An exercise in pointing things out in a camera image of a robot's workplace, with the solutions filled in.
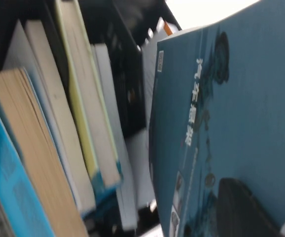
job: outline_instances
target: barcode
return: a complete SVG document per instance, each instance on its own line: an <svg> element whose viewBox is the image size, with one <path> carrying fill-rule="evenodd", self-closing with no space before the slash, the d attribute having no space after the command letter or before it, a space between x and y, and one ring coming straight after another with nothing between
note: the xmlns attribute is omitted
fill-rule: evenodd
<svg viewBox="0 0 285 237"><path fill-rule="evenodd" d="M157 71L162 72L162 64L163 64L163 50L159 51L159 56L158 56L158 67Z"/></svg>

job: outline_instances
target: blue book cover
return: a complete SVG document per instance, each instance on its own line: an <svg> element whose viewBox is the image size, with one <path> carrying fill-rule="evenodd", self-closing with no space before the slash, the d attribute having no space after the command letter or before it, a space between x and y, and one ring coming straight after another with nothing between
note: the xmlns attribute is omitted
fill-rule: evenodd
<svg viewBox="0 0 285 237"><path fill-rule="evenodd" d="M285 223L285 1L158 42L150 175L167 237L218 231L222 178Z"/></svg>
<svg viewBox="0 0 285 237"><path fill-rule="evenodd" d="M0 201L16 236L54 236L46 214L1 119Z"/></svg>

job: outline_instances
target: yellow book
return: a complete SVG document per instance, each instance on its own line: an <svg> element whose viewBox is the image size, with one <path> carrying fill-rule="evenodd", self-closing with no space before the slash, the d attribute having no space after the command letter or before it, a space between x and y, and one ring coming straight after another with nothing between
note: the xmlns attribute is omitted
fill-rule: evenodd
<svg viewBox="0 0 285 237"><path fill-rule="evenodd" d="M100 195L121 181L115 142L78 2L56 0L56 10L69 63L72 111L92 186Z"/></svg>

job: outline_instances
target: chinese characters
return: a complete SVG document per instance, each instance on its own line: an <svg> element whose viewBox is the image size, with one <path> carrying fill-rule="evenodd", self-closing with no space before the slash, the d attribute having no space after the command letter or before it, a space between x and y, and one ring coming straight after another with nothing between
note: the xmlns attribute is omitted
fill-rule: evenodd
<svg viewBox="0 0 285 237"><path fill-rule="evenodd" d="M191 146L192 144L193 124L195 123L196 119L196 103L197 103L198 93L200 91L199 88L200 84L198 80L201 78L203 59L197 59L196 62L198 66L197 66L197 72L194 75L195 82L192 90L192 103L189 110L188 125L187 125L187 132L185 138L185 143L188 146Z"/></svg>

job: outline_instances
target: small photo on cover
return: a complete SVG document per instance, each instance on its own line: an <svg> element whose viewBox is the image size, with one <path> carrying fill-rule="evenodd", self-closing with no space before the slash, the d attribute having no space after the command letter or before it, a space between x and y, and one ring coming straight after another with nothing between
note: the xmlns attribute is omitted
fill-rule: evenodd
<svg viewBox="0 0 285 237"><path fill-rule="evenodd" d="M174 206L171 209L171 217L170 217L170 230L169 237L177 237L178 236L178 227L180 225L180 218L176 212Z"/></svg>
<svg viewBox="0 0 285 237"><path fill-rule="evenodd" d="M181 173L178 172L177 181L176 181L176 185L174 188L174 194L173 194L173 206L177 210L178 215L181 214L184 187L185 187L184 179Z"/></svg>

